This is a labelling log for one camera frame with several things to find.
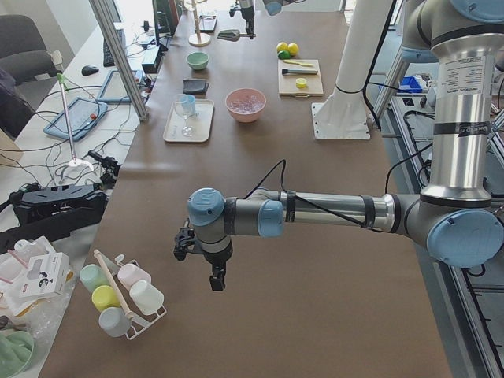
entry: computer mouse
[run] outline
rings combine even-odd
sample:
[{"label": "computer mouse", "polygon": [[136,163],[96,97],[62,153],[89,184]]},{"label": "computer mouse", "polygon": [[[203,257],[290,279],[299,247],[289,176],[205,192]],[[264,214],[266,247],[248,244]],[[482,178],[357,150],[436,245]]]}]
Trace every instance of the computer mouse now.
[{"label": "computer mouse", "polygon": [[89,75],[92,75],[98,71],[99,71],[99,69],[97,67],[94,67],[93,65],[85,65],[80,70],[80,73],[82,73],[84,76],[89,76]]}]

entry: brown table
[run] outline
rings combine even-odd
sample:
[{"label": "brown table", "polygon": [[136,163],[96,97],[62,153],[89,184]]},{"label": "brown table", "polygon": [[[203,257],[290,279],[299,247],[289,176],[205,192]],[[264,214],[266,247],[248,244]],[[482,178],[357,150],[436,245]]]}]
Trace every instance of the brown table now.
[{"label": "brown table", "polygon": [[[382,140],[315,140],[313,99],[280,98],[276,44],[296,42],[301,58],[321,64],[324,100],[332,93],[347,26],[339,13],[256,16],[254,41],[217,40],[203,50],[208,68],[183,62],[194,25],[182,18],[120,171],[94,248],[135,258],[165,293],[169,313],[133,341],[108,337],[79,283],[43,377],[446,377],[442,343],[412,243],[360,228],[289,224],[276,239],[235,237],[225,292],[209,288],[210,265],[183,263],[173,237],[188,196],[215,187],[244,196],[282,158],[286,186],[304,192],[382,195],[389,167]],[[217,30],[240,28],[219,15]],[[203,144],[163,138],[182,79],[210,82],[213,129]],[[268,104],[254,124],[237,124],[224,107],[238,87],[263,91]],[[265,185],[279,188],[279,173]]]}]

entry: cutting board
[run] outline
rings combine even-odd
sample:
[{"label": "cutting board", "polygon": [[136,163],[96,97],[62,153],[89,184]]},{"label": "cutting board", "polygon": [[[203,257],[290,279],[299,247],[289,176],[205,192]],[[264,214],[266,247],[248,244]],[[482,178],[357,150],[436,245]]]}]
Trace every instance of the cutting board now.
[{"label": "cutting board", "polygon": [[[317,59],[294,59],[303,63],[311,63],[313,67],[302,67],[301,65],[293,65],[278,60],[278,93],[280,96],[308,97],[308,96],[323,96],[324,88],[322,88],[321,68],[318,65]],[[316,69],[316,75],[282,75],[282,69]],[[303,77],[306,79],[307,87],[297,88],[296,79]]]}]

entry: black wallet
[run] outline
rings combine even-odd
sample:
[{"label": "black wallet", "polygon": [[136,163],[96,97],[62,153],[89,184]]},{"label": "black wallet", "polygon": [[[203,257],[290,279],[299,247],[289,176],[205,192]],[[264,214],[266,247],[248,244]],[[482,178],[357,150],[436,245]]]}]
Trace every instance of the black wallet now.
[{"label": "black wallet", "polygon": [[185,79],[183,80],[183,93],[186,95],[204,95],[208,86],[209,83],[204,79]]}]

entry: black device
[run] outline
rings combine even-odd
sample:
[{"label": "black device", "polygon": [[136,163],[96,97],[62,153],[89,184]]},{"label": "black device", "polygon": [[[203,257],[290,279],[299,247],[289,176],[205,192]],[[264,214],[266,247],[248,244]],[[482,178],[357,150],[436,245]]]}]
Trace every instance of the black device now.
[{"label": "black device", "polygon": [[107,202],[99,184],[40,187],[27,184],[11,193],[3,210],[13,205],[20,227],[0,232],[0,254],[13,249],[20,239],[46,236],[49,241],[70,236],[78,228],[99,223]]},{"label": "black device", "polygon": [[93,150],[89,150],[87,154],[94,158],[105,169],[105,173],[100,176],[102,183],[104,185],[114,185],[117,181],[117,175],[119,175],[120,169],[120,164],[117,163],[117,160],[111,156],[103,157]]},{"label": "black device", "polygon": [[13,203],[14,213],[21,225],[40,221],[58,213],[81,207],[100,214],[105,211],[106,194],[98,184],[63,185],[27,191]]},{"label": "black device", "polygon": [[143,53],[142,69],[145,73],[158,73],[162,52],[159,46],[152,46]]},{"label": "black device", "polygon": [[82,69],[80,70],[80,73],[83,74],[83,76],[89,76],[89,75],[92,75],[96,72],[99,72],[100,70],[98,69],[98,67],[95,67],[93,65],[85,65],[84,67],[82,67]]},{"label": "black device", "polygon": [[175,34],[176,21],[167,0],[152,0],[154,11],[154,34],[161,51],[168,50],[170,39]]}]

